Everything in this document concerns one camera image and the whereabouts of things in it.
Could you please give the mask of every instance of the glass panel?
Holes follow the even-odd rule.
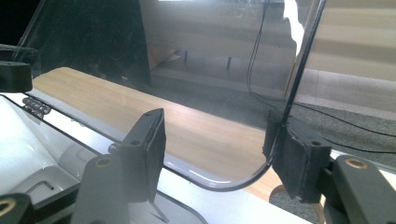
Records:
[[[165,166],[207,189],[237,189],[268,168],[266,121],[289,114],[323,4],[47,0],[20,45],[40,50],[47,73],[31,94],[115,141],[162,107]]]

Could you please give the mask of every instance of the wall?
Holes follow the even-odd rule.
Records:
[[[306,67],[396,81],[396,2],[328,0]]]

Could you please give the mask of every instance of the black cable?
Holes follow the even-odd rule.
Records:
[[[313,111],[315,111],[315,112],[318,112],[319,114],[328,116],[328,117],[330,117],[330,118],[338,119],[338,120],[340,120],[340,121],[342,121],[342,122],[344,122],[344,123],[346,123],[346,124],[349,124],[349,125],[351,125],[351,126],[353,126],[353,127],[362,129],[362,130],[367,131],[367,132],[370,132],[370,133],[377,133],[377,134],[385,135],[385,136],[388,136],[388,137],[396,137],[396,135],[394,135],[394,134],[390,134],[390,133],[381,133],[381,132],[377,132],[377,131],[374,131],[374,130],[371,130],[371,129],[368,129],[368,128],[361,127],[361,126],[359,126],[359,125],[357,125],[357,124],[354,124],[354,123],[349,122],[349,121],[344,120],[344,119],[337,118],[337,117],[334,116],[334,115],[325,113],[325,112],[323,112],[323,111],[321,111],[321,110],[317,110],[317,109],[315,109],[315,108],[312,108],[312,107],[309,107],[309,106],[306,106],[306,105],[301,105],[301,104],[298,104],[298,103],[294,103],[294,104],[295,104],[295,105],[298,105],[298,106],[300,106],[300,107],[306,108],[306,109],[313,110]]]
[[[251,52],[250,60],[249,60],[249,63],[248,63],[248,68],[247,68],[247,89],[248,89],[249,95],[253,96],[260,103],[262,103],[264,105],[269,105],[273,109],[277,110],[277,108],[274,105],[271,105],[271,104],[267,103],[267,100],[272,100],[272,99],[266,99],[265,97],[262,97],[261,95],[259,95],[258,93],[254,92],[251,89],[251,73],[253,71],[254,62],[256,61],[257,52],[259,51],[260,40],[262,39],[262,27],[264,25],[265,12],[266,12],[267,8],[268,8],[268,0],[266,0],[263,3],[262,22],[261,22],[261,25],[260,25],[259,32],[257,33],[256,41],[254,42],[253,51]]]
[[[361,149],[361,148],[358,148],[358,147],[351,147],[351,146],[344,145],[344,144],[341,144],[341,143],[336,143],[336,142],[334,142],[334,141],[332,141],[332,140],[330,140],[330,139],[328,139],[328,138],[323,138],[323,139],[326,140],[326,141],[328,141],[328,142],[330,142],[330,143],[332,143],[332,144],[335,144],[335,145],[337,145],[337,146],[339,146],[339,147],[347,147],[347,148],[354,149],[354,150],[357,150],[357,151],[369,152],[369,153],[388,153],[388,154],[396,154],[396,152],[392,152],[392,151],[374,151],[374,150]]]

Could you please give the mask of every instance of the wood grain surface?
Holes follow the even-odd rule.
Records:
[[[263,130],[222,119],[70,68],[34,79],[34,87],[124,132],[145,112],[163,108],[166,152],[213,175],[236,181],[265,162]],[[271,170],[246,188],[264,200],[280,180]]]

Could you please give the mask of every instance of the table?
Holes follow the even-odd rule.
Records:
[[[263,163],[265,131],[222,119],[164,99],[135,91],[70,68],[37,77],[34,88],[81,112],[128,133],[142,114],[163,108],[166,153],[230,180],[252,175]],[[281,181],[270,170],[246,188],[269,200]]]

